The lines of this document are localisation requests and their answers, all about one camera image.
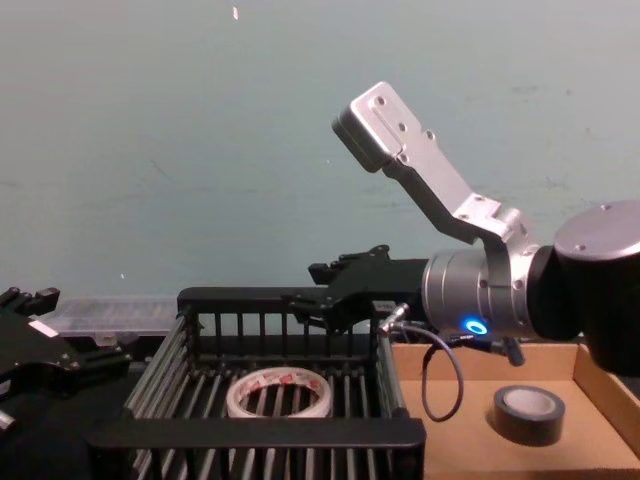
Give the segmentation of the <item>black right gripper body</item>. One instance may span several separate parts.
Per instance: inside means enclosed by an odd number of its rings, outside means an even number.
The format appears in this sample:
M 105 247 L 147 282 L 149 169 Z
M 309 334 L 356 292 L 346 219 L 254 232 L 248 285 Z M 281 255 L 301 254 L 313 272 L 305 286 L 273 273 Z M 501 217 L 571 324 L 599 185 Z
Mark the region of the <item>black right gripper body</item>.
M 396 305 L 409 306 L 409 320 L 426 321 L 422 302 L 422 280 L 427 259 L 383 261 L 341 274 L 329 284 L 325 297 L 341 302 L 360 317 L 360 321 L 382 318 Z

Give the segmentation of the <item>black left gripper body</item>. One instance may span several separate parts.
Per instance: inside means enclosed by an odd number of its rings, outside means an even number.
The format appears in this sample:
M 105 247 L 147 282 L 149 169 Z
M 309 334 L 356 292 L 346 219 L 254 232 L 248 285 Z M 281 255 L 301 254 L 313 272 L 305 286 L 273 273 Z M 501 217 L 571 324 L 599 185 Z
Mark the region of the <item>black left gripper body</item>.
M 32 326 L 22 315 L 1 312 L 1 397 L 28 391 L 71 395 L 81 388 L 78 352 L 49 327 Z

